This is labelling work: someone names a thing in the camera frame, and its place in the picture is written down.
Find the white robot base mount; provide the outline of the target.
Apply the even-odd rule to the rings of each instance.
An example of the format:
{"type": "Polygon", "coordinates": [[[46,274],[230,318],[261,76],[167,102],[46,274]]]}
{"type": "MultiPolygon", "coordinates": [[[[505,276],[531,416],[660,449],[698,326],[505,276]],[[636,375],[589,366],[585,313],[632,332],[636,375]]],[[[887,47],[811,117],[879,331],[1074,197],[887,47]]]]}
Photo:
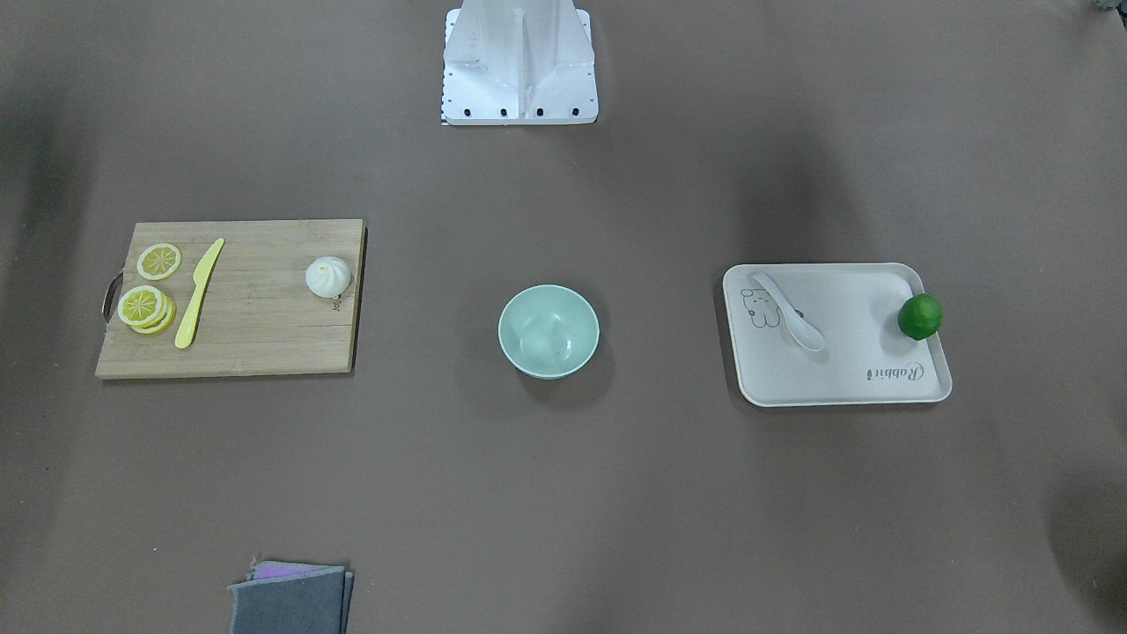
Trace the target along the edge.
{"type": "Polygon", "coordinates": [[[597,120],[592,20],[571,1],[464,1],[444,26],[443,124],[597,120]]]}

